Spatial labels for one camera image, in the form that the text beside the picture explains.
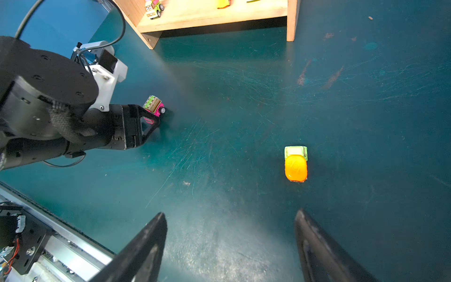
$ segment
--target toy car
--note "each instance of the toy car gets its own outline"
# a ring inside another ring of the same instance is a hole
[[[161,12],[165,9],[160,0],[146,1],[146,16],[150,19],[161,17]]]
[[[164,114],[166,112],[165,105],[161,102],[160,99],[158,99],[155,96],[150,96],[147,101],[144,103],[143,108],[148,111],[149,113],[152,113],[156,116],[160,116],[161,114]],[[154,120],[150,120],[148,118],[144,118],[144,120],[149,124],[154,124]]]

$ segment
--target paint smudge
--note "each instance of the paint smudge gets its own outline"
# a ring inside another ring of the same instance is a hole
[[[364,49],[367,51],[373,51],[377,49],[377,43],[375,42],[370,42],[367,45],[364,46]]]
[[[326,33],[326,35],[324,36],[323,40],[326,41],[326,39],[332,38],[334,37],[333,33]]]
[[[343,71],[343,67],[341,67],[341,69],[339,71],[337,71],[335,74],[333,74],[329,78],[327,83],[323,86],[323,89],[329,89],[332,86],[332,84],[334,84],[334,82],[337,80],[337,78],[340,76],[342,71]]]
[[[312,59],[309,59],[307,64],[304,67],[304,70],[302,71],[301,75],[298,78],[298,84],[304,86],[305,83],[305,72],[307,71],[307,67],[312,63]]]

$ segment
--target light green toy car cab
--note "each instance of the light green toy car cab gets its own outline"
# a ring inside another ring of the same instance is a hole
[[[161,12],[165,9],[160,0],[151,0],[146,2],[146,16],[150,19],[160,17]]]

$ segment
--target robotic arm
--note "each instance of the robotic arm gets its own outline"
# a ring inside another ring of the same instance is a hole
[[[92,58],[88,66],[76,54],[68,59],[0,37],[0,169],[93,148],[136,148],[160,125],[159,113],[109,104],[127,66],[111,49],[86,48],[94,47],[79,44],[74,53]],[[151,121],[145,132],[143,117]]]

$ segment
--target wooden board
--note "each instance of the wooden board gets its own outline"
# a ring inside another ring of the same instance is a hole
[[[155,32],[177,28],[191,28],[220,23],[234,23],[287,15],[287,0],[230,0],[230,6],[216,8],[216,0],[162,0],[165,9],[160,18],[148,19],[144,15],[139,22],[139,32]]]

